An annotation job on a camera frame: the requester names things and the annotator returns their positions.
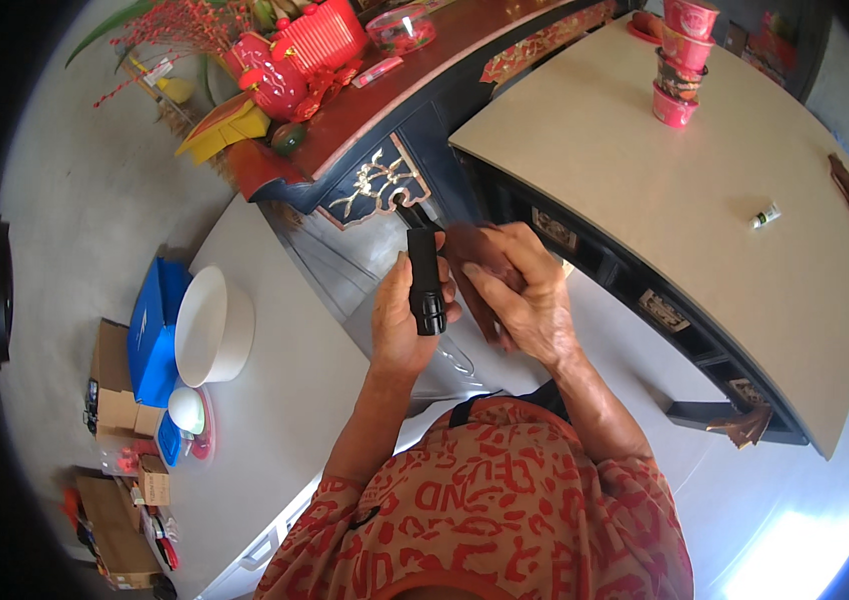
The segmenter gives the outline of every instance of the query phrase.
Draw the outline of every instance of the pink lighter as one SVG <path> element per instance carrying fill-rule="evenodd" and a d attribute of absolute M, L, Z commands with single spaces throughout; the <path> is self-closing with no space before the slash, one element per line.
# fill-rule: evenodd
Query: pink lighter
<path fill-rule="evenodd" d="M 396 66 L 404 63 L 401 56 L 391 56 L 390 58 L 385 58 L 375 66 L 370 67 L 367 71 L 358 75 L 351 81 L 351 85 L 356 88 L 364 88 L 377 78 L 382 77 L 385 73 L 395 68 Z"/>

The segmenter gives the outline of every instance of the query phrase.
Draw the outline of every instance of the black flashlight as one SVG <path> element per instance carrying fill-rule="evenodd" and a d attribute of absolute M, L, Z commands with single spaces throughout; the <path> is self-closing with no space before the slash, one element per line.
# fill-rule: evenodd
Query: black flashlight
<path fill-rule="evenodd" d="M 411 314 L 418 324 L 418 335 L 439 335 L 445 332 L 445 299 L 438 277 L 438 248 L 434 232 L 424 227 L 408 229 L 408 258 L 411 260 Z"/>

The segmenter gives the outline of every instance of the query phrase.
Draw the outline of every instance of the hand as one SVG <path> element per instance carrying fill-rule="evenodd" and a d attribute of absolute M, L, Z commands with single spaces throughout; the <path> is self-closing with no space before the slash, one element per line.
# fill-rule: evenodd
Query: hand
<path fill-rule="evenodd" d="M 498 230 L 483 228 L 482 232 L 521 272 L 528 287 L 518 294 L 475 263 L 466 263 L 462 271 L 517 347 L 549 371 L 565 358 L 579 354 L 581 346 L 572 324 L 565 273 L 531 227 L 511 222 Z M 509 350 L 511 340 L 501 337 L 502 346 Z"/>
<path fill-rule="evenodd" d="M 434 239 L 435 246 L 440 249 L 445 243 L 445 233 L 435 233 Z M 461 317 L 461 306 L 455 301 L 457 287 L 449 277 L 448 261 L 441 256 L 438 257 L 438 279 L 444 298 L 444 314 L 448 323 L 454 323 Z M 428 366 L 440 336 L 418 335 L 418 325 L 408 301 L 411 282 L 411 261 L 407 252 L 401 251 L 374 296 L 370 317 L 370 367 L 389 377 L 413 380 Z"/>

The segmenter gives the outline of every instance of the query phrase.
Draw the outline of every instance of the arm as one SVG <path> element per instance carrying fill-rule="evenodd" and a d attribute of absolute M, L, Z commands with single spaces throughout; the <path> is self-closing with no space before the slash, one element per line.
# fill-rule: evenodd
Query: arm
<path fill-rule="evenodd" d="M 435 237 L 441 248 L 445 234 Z M 461 316 L 461 306 L 455 302 L 455 283 L 449 280 L 444 258 L 438 259 L 438 275 L 444 312 L 453 323 Z M 418 335 L 408 303 L 411 282 L 411 261 L 400 252 L 374 297 L 370 367 L 354 411 L 331 449 L 324 475 L 367 485 L 395 451 L 411 388 L 438 348 L 439 336 Z"/>
<path fill-rule="evenodd" d="M 518 294 L 475 264 L 466 264 L 463 271 L 514 344 L 538 359 L 554 378 L 586 455 L 596 463 L 609 458 L 651 458 L 645 433 L 578 343 L 561 266 L 523 222 L 483 232 L 521 271 L 528 287 Z M 508 348 L 511 340 L 503 340 L 502 345 Z"/>

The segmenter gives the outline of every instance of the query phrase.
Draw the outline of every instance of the finger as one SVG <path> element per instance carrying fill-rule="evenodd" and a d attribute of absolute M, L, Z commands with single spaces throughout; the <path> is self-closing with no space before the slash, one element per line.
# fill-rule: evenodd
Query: finger
<path fill-rule="evenodd" d="M 461 304 L 452 301 L 444 305 L 444 317 L 447 318 L 448 323 L 454 323 L 458 319 L 461 319 L 461 314 Z"/>
<path fill-rule="evenodd" d="M 452 303 L 455 301 L 455 294 L 458 293 L 458 286 L 454 281 L 445 281 L 441 284 L 441 296 L 444 298 L 444 303 Z"/>
<path fill-rule="evenodd" d="M 438 281 L 449 282 L 451 278 L 452 274 L 450 273 L 448 260 L 443 256 L 438 256 Z"/>
<path fill-rule="evenodd" d="M 534 234 L 527 225 L 522 223 L 510 223 L 510 225 L 522 225 L 534 239 L 527 239 L 527 235 L 514 234 L 515 229 L 510 232 L 495 231 L 494 229 L 481 229 L 488 236 L 490 242 L 504 253 L 511 261 L 514 268 L 521 271 L 526 282 L 531 285 L 544 283 L 551 277 L 557 262 L 549 254 L 538 236 Z"/>
<path fill-rule="evenodd" d="M 473 262 L 461 266 L 481 298 L 498 315 L 515 315 L 527 310 L 527 302 L 503 281 Z"/>
<path fill-rule="evenodd" d="M 384 275 L 381 285 L 377 288 L 376 300 L 382 306 L 408 306 L 408 296 L 411 293 L 411 261 L 408 253 L 399 251 L 394 267 Z"/>
<path fill-rule="evenodd" d="M 504 327 L 498 332 L 497 342 L 501 345 L 505 353 L 514 353 L 518 349 L 518 343 L 515 342 L 515 338 L 511 337 L 511 334 Z"/>

